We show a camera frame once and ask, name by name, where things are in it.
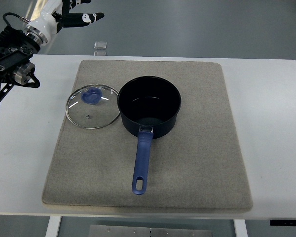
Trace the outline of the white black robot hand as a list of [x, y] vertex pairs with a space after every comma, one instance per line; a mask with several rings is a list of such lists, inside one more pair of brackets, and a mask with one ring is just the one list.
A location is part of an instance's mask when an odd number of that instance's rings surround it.
[[39, 45], [48, 44], [62, 28], [88, 26], [102, 18], [104, 13], [73, 13], [74, 7], [91, 3], [89, 0], [49, 0], [37, 19], [27, 23], [24, 33]]

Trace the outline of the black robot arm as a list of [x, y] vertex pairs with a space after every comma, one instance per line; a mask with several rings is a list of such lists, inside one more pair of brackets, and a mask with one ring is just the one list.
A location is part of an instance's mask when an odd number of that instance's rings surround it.
[[34, 30], [24, 33], [22, 30], [14, 29], [7, 16], [29, 22], [12, 12], [2, 16], [6, 27], [0, 33], [0, 103], [14, 86], [40, 87], [40, 81], [35, 76], [35, 65], [30, 59], [40, 51], [40, 46], [44, 43], [42, 37]]

